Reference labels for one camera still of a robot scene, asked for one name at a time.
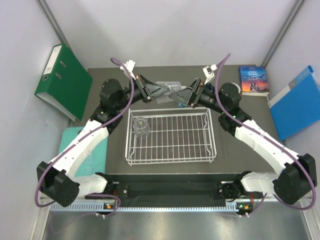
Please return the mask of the orange patterned mug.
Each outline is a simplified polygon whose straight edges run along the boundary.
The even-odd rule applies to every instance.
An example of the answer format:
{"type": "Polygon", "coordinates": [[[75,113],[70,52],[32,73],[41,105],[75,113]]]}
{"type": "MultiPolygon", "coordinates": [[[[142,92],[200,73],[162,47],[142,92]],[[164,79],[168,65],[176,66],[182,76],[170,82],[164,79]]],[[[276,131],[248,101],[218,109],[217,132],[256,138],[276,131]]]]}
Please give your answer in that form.
{"type": "Polygon", "coordinates": [[[232,85],[233,85],[233,87],[232,87],[232,92],[234,93],[234,94],[241,94],[241,87],[238,85],[238,84],[236,84],[236,83],[234,83],[234,82],[232,82],[231,83],[232,85]]]}

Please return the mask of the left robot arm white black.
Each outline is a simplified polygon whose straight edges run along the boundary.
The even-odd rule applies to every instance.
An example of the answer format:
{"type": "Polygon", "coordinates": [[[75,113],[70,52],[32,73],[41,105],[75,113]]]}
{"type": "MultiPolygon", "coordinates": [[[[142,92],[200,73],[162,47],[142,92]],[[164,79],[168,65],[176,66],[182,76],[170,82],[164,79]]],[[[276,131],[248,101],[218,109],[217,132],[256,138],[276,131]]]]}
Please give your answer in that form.
{"type": "Polygon", "coordinates": [[[78,168],[95,147],[117,128],[132,104],[137,101],[149,103],[168,91],[167,87],[152,83],[140,74],[132,78],[126,88],[122,88],[114,78],[106,80],[99,93],[100,103],[82,131],[57,157],[37,166],[39,191],[62,207],[90,194],[109,198],[114,187],[103,173],[77,177],[78,168]]]}

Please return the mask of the dark blue mug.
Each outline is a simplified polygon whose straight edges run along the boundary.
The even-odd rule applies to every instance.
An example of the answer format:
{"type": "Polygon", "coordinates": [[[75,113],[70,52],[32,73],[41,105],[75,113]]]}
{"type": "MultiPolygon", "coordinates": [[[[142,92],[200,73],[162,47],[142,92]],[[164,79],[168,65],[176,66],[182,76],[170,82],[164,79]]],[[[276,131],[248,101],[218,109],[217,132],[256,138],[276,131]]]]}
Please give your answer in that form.
{"type": "Polygon", "coordinates": [[[215,91],[215,86],[212,85],[211,83],[207,83],[207,84],[205,85],[205,87],[206,87],[209,91],[211,91],[211,92],[214,92],[214,91],[215,91]]]}

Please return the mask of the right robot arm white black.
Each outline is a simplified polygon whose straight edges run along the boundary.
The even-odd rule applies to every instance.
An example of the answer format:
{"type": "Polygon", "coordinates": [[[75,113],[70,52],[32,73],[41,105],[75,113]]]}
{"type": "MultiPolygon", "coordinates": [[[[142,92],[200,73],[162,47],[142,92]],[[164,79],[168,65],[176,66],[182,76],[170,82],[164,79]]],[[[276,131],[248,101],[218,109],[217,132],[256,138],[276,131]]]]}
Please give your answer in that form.
{"type": "Polygon", "coordinates": [[[233,192],[245,198],[251,192],[272,194],[281,203],[293,207],[306,194],[312,194],[307,209],[316,201],[317,173],[315,159],[300,155],[272,138],[239,106],[240,87],[224,83],[220,89],[210,90],[196,79],[192,85],[172,93],[169,98],[192,108],[201,105],[220,113],[220,126],[260,155],[274,170],[273,173],[245,171],[238,175],[233,192]]]}

